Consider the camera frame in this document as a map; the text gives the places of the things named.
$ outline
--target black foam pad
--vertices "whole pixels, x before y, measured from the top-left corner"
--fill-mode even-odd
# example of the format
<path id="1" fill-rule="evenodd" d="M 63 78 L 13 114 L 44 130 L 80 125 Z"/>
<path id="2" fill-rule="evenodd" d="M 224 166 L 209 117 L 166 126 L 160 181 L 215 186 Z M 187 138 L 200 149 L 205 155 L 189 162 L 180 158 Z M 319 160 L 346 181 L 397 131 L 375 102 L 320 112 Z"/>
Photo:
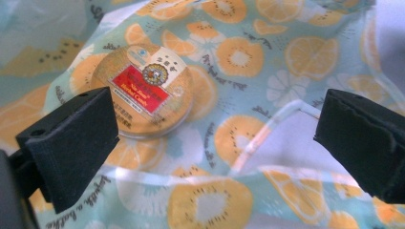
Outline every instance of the black foam pad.
<path id="1" fill-rule="evenodd" d="M 371 100 L 328 90 L 314 140 L 371 196 L 405 203 L 405 117 Z"/>
<path id="2" fill-rule="evenodd" d="M 41 192 L 56 213 L 74 205 L 118 142 L 108 88 L 80 94 L 19 134 L 26 160 L 33 160 Z"/>

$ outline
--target round emblem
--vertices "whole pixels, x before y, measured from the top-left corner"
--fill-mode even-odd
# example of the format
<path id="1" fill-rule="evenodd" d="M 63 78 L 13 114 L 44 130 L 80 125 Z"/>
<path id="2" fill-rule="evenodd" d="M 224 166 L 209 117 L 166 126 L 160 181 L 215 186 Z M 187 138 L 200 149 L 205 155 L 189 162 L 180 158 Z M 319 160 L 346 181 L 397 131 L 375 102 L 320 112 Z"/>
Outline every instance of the round emblem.
<path id="1" fill-rule="evenodd" d="M 142 71 L 143 79 L 151 85 L 160 86 L 166 82 L 167 70 L 160 64 L 150 64 Z"/>

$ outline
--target patterned fabric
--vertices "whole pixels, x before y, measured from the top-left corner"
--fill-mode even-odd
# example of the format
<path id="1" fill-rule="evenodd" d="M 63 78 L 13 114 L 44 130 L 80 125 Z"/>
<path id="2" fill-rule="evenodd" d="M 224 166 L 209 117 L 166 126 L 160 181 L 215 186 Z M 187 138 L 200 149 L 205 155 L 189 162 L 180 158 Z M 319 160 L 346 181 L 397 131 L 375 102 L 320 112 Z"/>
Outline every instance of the patterned fabric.
<path id="1" fill-rule="evenodd" d="M 405 226 L 404 206 L 371 198 L 348 175 L 271 164 L 241 172 L 288 116 L 319 115 L 328 88 L 405 115 L 404 95 L 380 70 L 373 1 L 57 2 L 36 6 L 49 10 L 40 16 L 23 14 L 23 3 L 3 3 L 0 45 L 12 52 L 0 59 L 2 148 L 12 152 L 16 134 L 89 90 L 97 65 L 119 47 L 154 43 L 175 52 L 195 96 L 172 134 L 122 136 L 71 209 L 56 215 L 35 193 L 42 228 Z M 51 31 L 47 23 L 60 13 L 69 21 Z M 12 41 L 19 27 L 34 31 L 32 40 Z M 19 84 L 27 86 L 17 92 Z"/>

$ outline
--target clear plastic lid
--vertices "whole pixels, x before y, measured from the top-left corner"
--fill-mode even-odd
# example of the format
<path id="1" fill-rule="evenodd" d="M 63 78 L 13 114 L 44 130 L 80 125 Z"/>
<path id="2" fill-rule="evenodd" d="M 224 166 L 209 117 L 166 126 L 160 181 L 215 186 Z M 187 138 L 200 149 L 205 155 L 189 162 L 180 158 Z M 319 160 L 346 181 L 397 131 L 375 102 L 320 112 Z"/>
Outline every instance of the clear plastic lid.
<path id="1" fill-rule="evenodd" d="M 192 106 L 191 84 L 186 64 L 151 44 L 111 52 L 91 83 L 111 88 L 119 132 L 132 138 L 165 135 L 183 122 Z"/>

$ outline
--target red label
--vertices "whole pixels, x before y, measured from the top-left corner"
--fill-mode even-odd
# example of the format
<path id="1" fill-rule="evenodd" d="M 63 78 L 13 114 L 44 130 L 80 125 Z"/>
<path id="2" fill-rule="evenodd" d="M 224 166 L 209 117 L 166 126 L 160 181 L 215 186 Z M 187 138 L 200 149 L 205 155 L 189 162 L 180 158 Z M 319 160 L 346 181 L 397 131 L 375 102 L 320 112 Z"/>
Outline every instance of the red label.
<path id="1" fill-rule="evenodd" d="M 132 65 L 117 75 L 113 82 L 149 113 L 153 113 L 169 97 L 160 87 L 148 84 L 142 73 Z"/>

